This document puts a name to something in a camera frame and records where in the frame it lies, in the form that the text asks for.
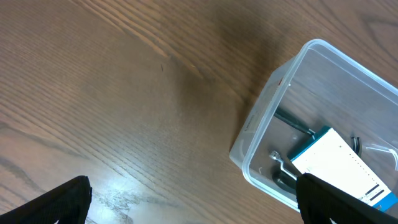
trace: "label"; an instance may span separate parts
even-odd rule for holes
[[[292,163],[370,206],[391,193],[333,128]]]

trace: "wood grain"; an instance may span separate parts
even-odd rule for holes
[[[77,175],[88,223],[300,223],[229,149],[271,72],[322,38],[397,86],[398,4],[0,3],[0,213]]]

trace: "clear plastic container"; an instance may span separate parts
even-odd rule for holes
[[[275,70],[250,112],[230,158],[248,182],[298,211],[296,197],[272,181],[279,167],[273,150],[287,154],[308,140],[274,117],[277,107],[312,130],[330,126],[352,145],[362,141],[362,160],[398,195],[398,90],[324,40],[306,43]],[[398,217],[397,204],[386,213]]]

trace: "container rim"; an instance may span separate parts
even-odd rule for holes
[[[268,106],[268,108],[266,109],[265,116],[262,117],[262,119],[259,123],[257,131],[254,134],[254,137],[249,145],[248,152],[246,153],[246,155],[243,159],[243,163],[242,163],[243,176],[250,184],[259,188],[263,192],[273,196],[274,198],[280,200],[281,202],[284,202],[286,205],[288,205],[289,207],[293,208],[296,211],[299,211],[297,202],[294,202],[290,198],[282,195],[281,193],[277,192],[276,190],[272,189],[271,187],[264,185],[257,179],[253,178],[250,175],[249,166],[250,166],[251,160],[254,157],[256,149],[259,146],[261,138],[263,137],[263,135],[272,119],[272,116],[277,109],[277,106],[279,105],[280,101],[282,100],[282,97],[283,97],[284,93],[286,92],[287,87],[289,86],[289,83],[292,81],[295,72],[297,71],[299,65],[302,63],[302,60],[303,60],[304,56],[306,55],[306,53],[308,52],[308,50],[312,49],[315,45],[321,45],[321,46],[327,48],[328,50],[330,50],[331,52],[333,52],[334,54],[338,55],[343,60],[348,62],[350,65],[356,67],[358,70],[360,70],[361,72],[366,74],[368,77],[373,79],[375,82],[382,85],[385,89],[389,90],[391,93],[394,93],[395,95],[398,96],[398,90],[394,86],[392,86],[390,83],[386,82],[385,80],[383,80],[382,78],[380,78],[379,76],[377,76],[376,74],[374,74],[373,72],[368,70],[367,68],[363,67],[358,62],[354,61],[352,58],[350,58],[343,52],[339,51],[334,46],[332,46],[331,44],[329,44],[328,42],[326,42],[324,40],[321,40],[321,39],[310,40],[301,48],[300,52],[294,58],[294,61],[292,62],[290,68],[287,70],[286,75],[284,76],[284,78],[280,84],[280,87],[276,90],[275,95],[272,97],[272,99],[269,103],[270,106]]]

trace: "black object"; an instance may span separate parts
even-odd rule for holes
[[[297,202],[304,224],[398,224],[398,219],[337,189],[312,174],[297,178]]]
[[[84,224],[92,188],[86,176],[78,176],[30,202],[0,215],[0,223]]]
[[[286,112],[282,108],[277,108],[274,116],[296,130],[309,134],[310,136],[313,136],[315,134],[315,132],[312,131],[304,122],[297,119],[295,116]]]
[[[291,194],[296,194],[296,181],[280,169],[272,174],[272,180],[278,187]]]
[[[353,151],[355,154],[359,156],[359,158],[362,156],[362,145],[361,141],[359,140],[359,137],[351,137],[353,140]]]

